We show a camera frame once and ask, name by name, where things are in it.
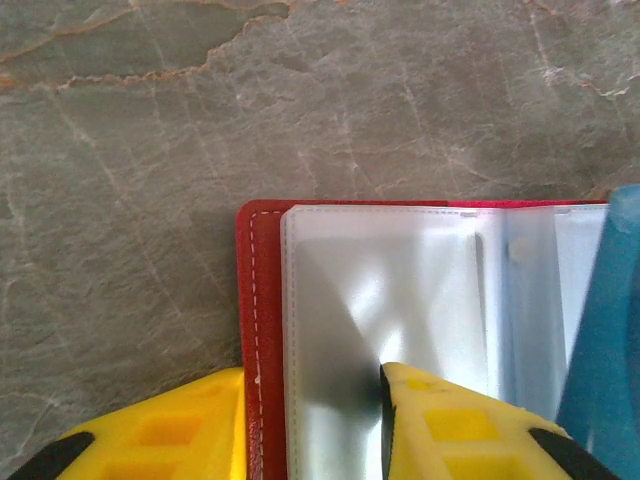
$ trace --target silver reflective sheet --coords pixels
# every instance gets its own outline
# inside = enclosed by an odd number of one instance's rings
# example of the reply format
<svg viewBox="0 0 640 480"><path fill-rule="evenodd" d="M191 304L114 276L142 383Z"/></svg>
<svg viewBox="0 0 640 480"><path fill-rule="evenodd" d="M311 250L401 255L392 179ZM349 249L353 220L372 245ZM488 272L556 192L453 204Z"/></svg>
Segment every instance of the silver reflective sheet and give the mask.
<svg viewBox="0 0 640 480"><path fill-rule="evenodd" d="M575 326L565 329L563 312L577 324L604 212L369 206L287 212L289 478L382 477L379 365L388 361L549 414L566 370L564 337L575 335ZM580 252L572 248L578 234L588 237ZM575 268L580 262L588 265ZM531 285L537 290L527 295ZM535 295L545 298L544 309ZM554 342L542 338L550 332ZM548 357L551 374L529 368L531 355ZM532 401L523 401L532 388Z"/></svg>

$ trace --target white stitching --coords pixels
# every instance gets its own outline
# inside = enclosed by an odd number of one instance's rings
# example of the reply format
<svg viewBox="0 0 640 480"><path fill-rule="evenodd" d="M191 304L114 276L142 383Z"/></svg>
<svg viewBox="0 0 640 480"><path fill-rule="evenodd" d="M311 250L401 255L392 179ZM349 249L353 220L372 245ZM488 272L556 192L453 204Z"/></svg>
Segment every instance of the white stitching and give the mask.
<svg viewBox="0 0 640 480"><path fill-rule="evenodd" d="M256 385L258 385L258 417L260 419L260 430L258 434L258 447L260 451L260 471L258 473L258 478L263 477L263 469L264 469L264 417L263 417L263 407L262 407L262 377L261 377L261 369L260 369L260 344L258 342L258 294L256 288L256 248L255 248L255 237L253 234L253 221L255 220L258 214L260 215L268 215L271 213L282 213L280 210L272 210L272 211L264 211L264 212L256 212L251 215L249 219L249 245L251 247L251 293L253 295L253 340L255 343L256 349L256 371L257 376L254 379Z"/></svg>

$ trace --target red folder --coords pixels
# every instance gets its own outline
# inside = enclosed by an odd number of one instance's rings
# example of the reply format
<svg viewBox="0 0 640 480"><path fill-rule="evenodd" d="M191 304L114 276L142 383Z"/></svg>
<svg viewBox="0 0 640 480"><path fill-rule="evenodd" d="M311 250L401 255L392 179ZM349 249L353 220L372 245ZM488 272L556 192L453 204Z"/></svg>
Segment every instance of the red folder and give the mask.
<svg viewBox="0 0 640 480"><path fill-rule="evenodd" d="M287 478L280 273L280 218L284 212L301 204L524 208L580 203L600 202L253 200L245 204L236 219L236 248L245 369L248 478Z"/></svg>

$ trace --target gray marble countertop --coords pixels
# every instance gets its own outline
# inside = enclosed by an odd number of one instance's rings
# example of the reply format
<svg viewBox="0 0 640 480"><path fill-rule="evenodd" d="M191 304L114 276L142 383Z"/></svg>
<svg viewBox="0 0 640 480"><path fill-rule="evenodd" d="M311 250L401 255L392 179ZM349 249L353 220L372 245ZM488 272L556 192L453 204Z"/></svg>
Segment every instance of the gray marble countertop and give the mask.
<svg viewBox="0 0 640 480"><path fill-rule="evenodd" d="M0 476L240 363L249 199L639 181L639 24L614 0L0 3Z"/></svg>

